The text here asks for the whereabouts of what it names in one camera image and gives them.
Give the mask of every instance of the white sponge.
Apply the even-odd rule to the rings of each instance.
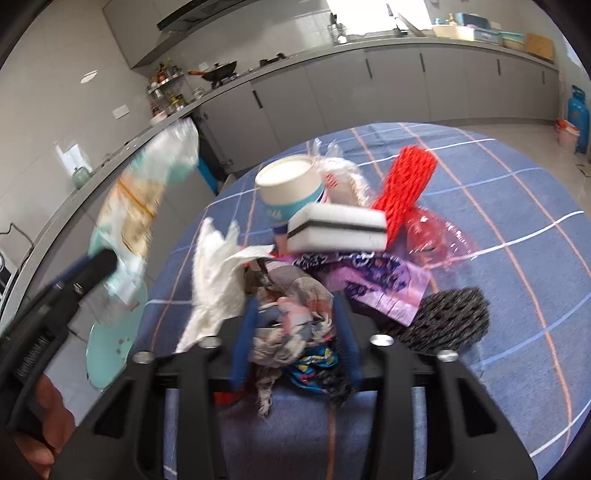
[[[384,251],[386,216],[336,203],[309,203],[289,220],[287,251]]]

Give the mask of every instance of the frying pan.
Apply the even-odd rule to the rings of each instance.
[[[217,87],[218,83],[221,85],[222,80],[224,78],[229,77],[234,73],[236,69],[236,62],[231,61],[230,63],[225,63],[224,65],[220,65],[219,63],[215,64],[215,68],[212,70],[208,70],[206,72],[198,72],[195,70],[189,70],[189,75],[199,75],[203,78],[203,80],[212,83],[212,88]]]

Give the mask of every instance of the blue plaid tablecloth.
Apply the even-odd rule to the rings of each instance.
[[[558,461],[591,404],[591,226],[562,185],[494,138],[429,124],[371,124],[321,137],[336,140],[378,187],[403,146],[438,158],[419,204],[471,235],[477,259],[435,270],[435,288],[478,286],[490,301],[491,328],[464,360],[505,413],[540,478]],[[276,158],[309,151],[311,141]],[[238,221],[245,245],[273,242],[254,168],[196,218],[171,252],[145,308],[134,350],[174,351],[191,311],[197,231],[210,216],[223,234]],[[165,474],[176,476],[174,391],[170,392]],[[424,469],[424,410],[415,396],[416,474]],[[219,413],[232,480],[361,477],[375,402],[357,394],[332,410],[326,399],[276,389],[268,422],[254,398]]]

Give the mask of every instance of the plastic bag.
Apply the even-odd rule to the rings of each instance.
[[[322,142],[314,140],[312,155],[315,165],[322,175],[330,201],[344,205],[371,207],[375,194],[369,187],[359,167],[352,161],[343,158],[343,149],[336,141],[332,141],[326,155],[320,155]]]
[[[423,207],[411,208],[405,218],[407,248],[413,262],[430,268],[450,268],[478,255],[476,242],[454,224]]]
[[[199,160],[199,133],[191,119],[162,130],[134,154],[115,181],[90,238],[89,254],[112,248],[117,270],[93,293],[89,306],[101,323],[110,323],[135,303],[144,278],[151,228],[169,183],[184,180]]]

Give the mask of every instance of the white tiled wall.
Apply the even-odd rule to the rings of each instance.
[[[0,230],[12,221],[34,239],[73,192],[56,146],[78,144],[96,167],[148,126],[147,81],[125,64],[106,1],[54,0],[0,70]],[[116,120],[122,104],[130,113]],[[18,265],[28,244],[13,232],[0,248]]]
[[[329,15],[326,0],[258,0],[200,28],[160,60],[171,57],[183,70],[198,70],[202,62],[212,67],[236,60],[236,71],[244,72],[279,52],[290,55],[330,45]],[[209,86],[200,77],[188,80],[193,88]]]

